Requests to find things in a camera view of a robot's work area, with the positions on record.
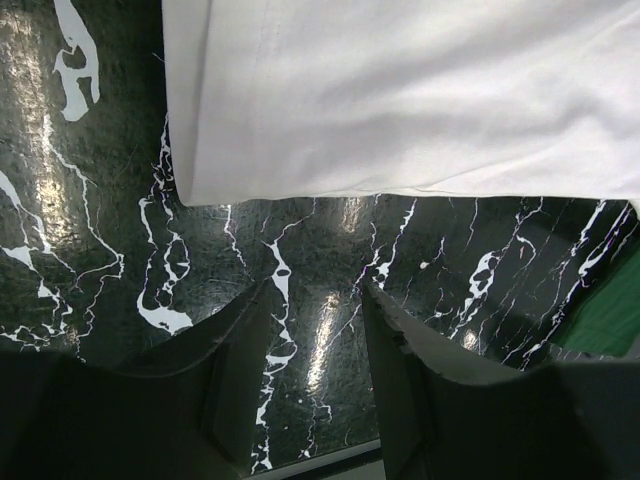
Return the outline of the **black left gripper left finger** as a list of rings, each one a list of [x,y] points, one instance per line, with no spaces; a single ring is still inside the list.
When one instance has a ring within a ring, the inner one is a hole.
[[[5,479],[243,479],[270,331],[266,283],[115,368],[1,355]]]

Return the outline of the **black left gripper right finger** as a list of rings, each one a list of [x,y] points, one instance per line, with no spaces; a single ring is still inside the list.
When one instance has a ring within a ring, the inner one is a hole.
[[[446,338],[372,284],[362,311],[390,479],[635,479],[639,366],[520,371]]]

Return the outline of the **cream and green t-shirt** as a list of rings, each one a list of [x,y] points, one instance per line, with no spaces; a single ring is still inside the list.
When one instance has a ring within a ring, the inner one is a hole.
[[[162,17],[187,206],[639,201],[635,1],[166,1]]]

